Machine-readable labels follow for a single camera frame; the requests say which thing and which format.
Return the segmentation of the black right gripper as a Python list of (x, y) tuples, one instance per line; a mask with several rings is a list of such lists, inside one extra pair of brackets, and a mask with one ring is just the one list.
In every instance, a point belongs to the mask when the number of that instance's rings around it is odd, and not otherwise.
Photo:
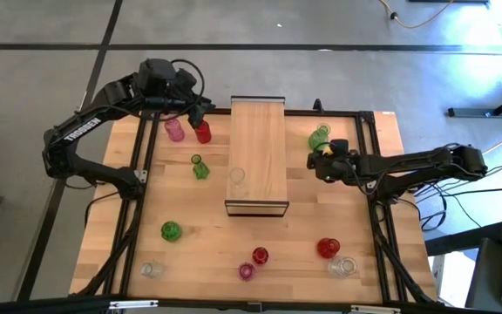
[(317, 149), (308, 154), (306, 168), (315, 170), (315, 177), (326, 183), (360, 183), (356, 173), (355, 158), (360, 154), (357, 150), (349, 150), (349, 141), (334, 139), (329, 147)]

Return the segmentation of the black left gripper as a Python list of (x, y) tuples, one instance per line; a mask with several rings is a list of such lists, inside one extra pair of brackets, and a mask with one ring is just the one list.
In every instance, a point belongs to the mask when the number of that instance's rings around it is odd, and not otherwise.
[(143, 98), (143, 111), (188, 114), (192, 129), (202, 125), (204, 113), (216, 108), (204, 96), (206, 81), (201, 69), (186, 59), (148, 58), (139, 65), (136, 87)]

